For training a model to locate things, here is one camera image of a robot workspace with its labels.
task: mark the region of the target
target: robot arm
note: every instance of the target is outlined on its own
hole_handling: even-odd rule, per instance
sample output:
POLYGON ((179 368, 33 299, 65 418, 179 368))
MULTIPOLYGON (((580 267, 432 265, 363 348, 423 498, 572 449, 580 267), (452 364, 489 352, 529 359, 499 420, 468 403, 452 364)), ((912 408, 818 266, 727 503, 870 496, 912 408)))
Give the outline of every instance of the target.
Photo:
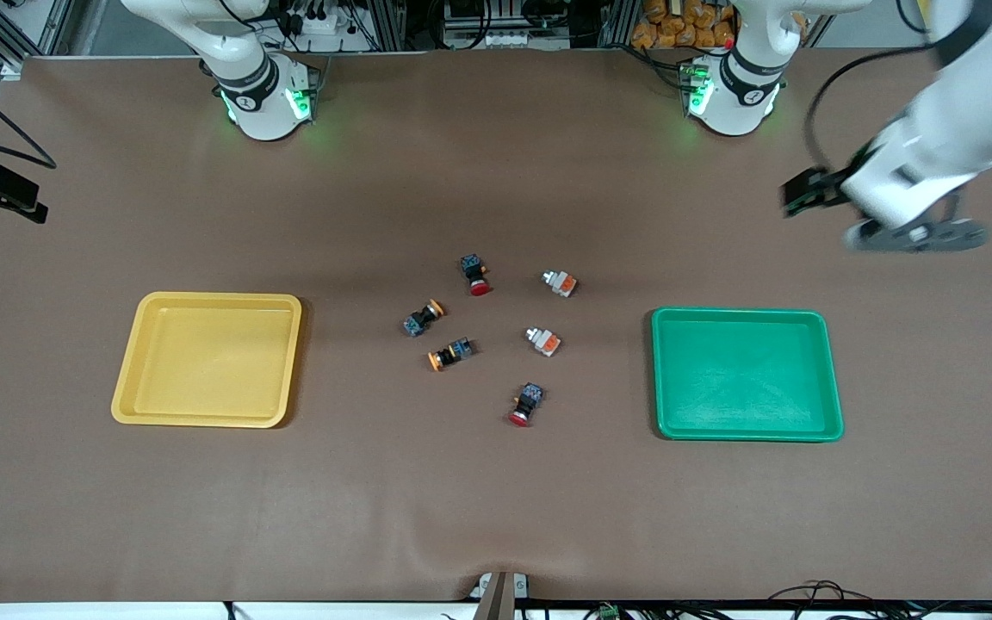
POLYGON ((851 250, 962 251, 987 240, 958 215, 954 192, 992 168, 992 0, 934 3, 932 21, 943 65, 936 81, 846 169, 811 169, 784 185, 788 216, 857 205, 863 220, 844 237, 851 250), (947 213, 930 219, 941 200, 947 213))
POLYGON ((283 138, 311 118, 315 74, 284 54, 268 54, 243 23, 262 15, 268 0, 121 1, 201 55, 220 84, 228 117, 249 137, 283 138))
POLYGON ((725 136, 751 133, 772 111, 779 82, 802 43, 796 11, 846 13, 871 0, 734 0, 741 16, 735 46, 724 55, 705 55, 693 64, 705 67, 696 91, 688 97, 688 114, 725 136))

